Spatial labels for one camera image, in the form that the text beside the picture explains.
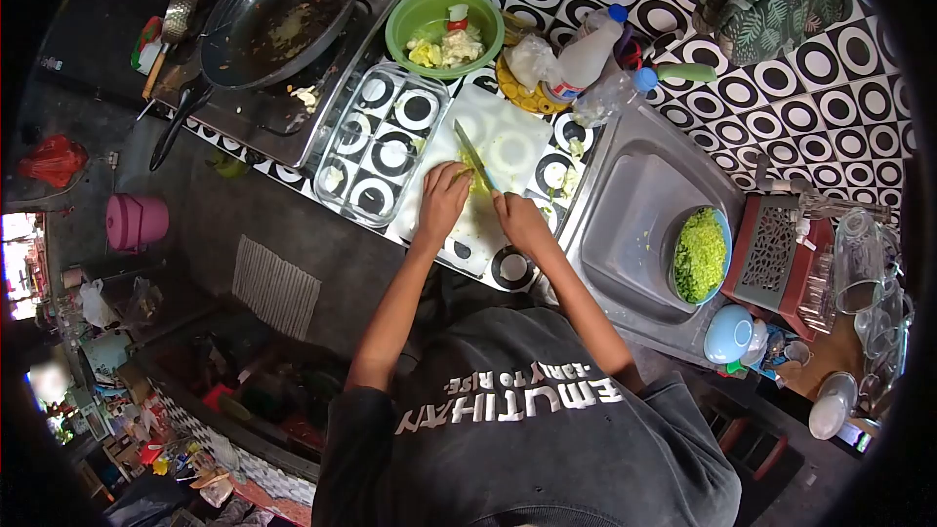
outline stove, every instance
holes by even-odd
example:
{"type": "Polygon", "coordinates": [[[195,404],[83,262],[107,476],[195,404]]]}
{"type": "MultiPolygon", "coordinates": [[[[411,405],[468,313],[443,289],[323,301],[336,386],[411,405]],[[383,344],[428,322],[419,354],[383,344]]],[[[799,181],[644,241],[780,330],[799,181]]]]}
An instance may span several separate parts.
{"type": "MultiPolygon", "coordinates": [[[[191,118],[287,167],[318,165],[358,80],[386,52],[379,31],[398,1],[357,0],[345,29],[311,65],[266,88],[216,89],[191,118]],[[289,95],[290,89],[309,86],[317,87],[319,97],[312,113],[289,95]]],[[[198,46],[190,41],[176,47],[175,61],[167,61],[153,91],[172,108],[179,104],[181,85],[202,72],[198,46]]]]}

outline hand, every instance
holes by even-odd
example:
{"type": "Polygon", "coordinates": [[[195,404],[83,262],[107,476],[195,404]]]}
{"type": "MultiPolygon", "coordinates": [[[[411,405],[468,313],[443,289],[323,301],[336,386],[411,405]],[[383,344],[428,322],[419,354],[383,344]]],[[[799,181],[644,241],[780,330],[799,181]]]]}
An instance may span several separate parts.
{"type": "Polygon", "coordinates": [[[458,161],[442,162],[427,172],[423,178],[423,204],[413,246],[422,245],[433,254],[439,252],[466,205],[471,181],[472,170],[466,170],[458,161]]]}
{"type": "Polygon", "coordinates": [[[523,198],[516,193],[492,192],[495,211],[501,230],[507,235],[510,244],[537,262],[538,255],[557,247],[556,239],[544,220],[544,215],[533,200],[523,198]]]}

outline sink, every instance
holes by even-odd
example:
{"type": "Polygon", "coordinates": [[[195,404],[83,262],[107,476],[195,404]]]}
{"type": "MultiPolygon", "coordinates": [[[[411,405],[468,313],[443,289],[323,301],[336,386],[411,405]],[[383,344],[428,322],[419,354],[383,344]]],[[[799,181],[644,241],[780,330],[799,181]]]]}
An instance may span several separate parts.
{"type": "Polygon", "coordinates": [[[667,240],[672,224],[699,205],[720,208],[734,240],[745,196],[647,105],[606,127],[593,155],[558,237],[573,269],[625,340],[715,368],[703,337],[727,300],[717,295],[697,308],[678,299],[665,282],[667,240]]]}

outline red plastic bag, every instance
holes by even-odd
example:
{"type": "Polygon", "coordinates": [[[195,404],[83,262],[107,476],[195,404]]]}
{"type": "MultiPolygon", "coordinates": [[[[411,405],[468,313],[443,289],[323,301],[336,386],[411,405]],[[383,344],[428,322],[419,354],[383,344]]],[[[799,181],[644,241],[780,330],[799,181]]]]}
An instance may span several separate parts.
{"type": "Polygon", "coordinates": [[[49,182],[55,188],[64,188],[87,162],[88,152],[83,146],[64,135],[52,135],[28,157],[20,159],[17,171],[28,178],[49,182]]]}

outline blue bottle cap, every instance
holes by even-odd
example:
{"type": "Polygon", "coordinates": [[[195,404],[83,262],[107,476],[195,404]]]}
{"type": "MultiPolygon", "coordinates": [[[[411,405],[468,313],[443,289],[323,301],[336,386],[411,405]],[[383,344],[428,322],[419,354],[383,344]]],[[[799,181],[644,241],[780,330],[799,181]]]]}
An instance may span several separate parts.
{"type": "Polygon", "coordinates": [[[643,92],[650,92],[650,90],[657,86],[657,73],[650,68],[641,68],[634,73],[634,76],[631,77],[631,81],[635,88],[643,92]]]}
{"type": "Polygon", "coordinates": [[[628,9],[620,4],[613,4],[608,7],[608,16],[611,17],[613,21],[624,23],[628,20],[628,9]]]}

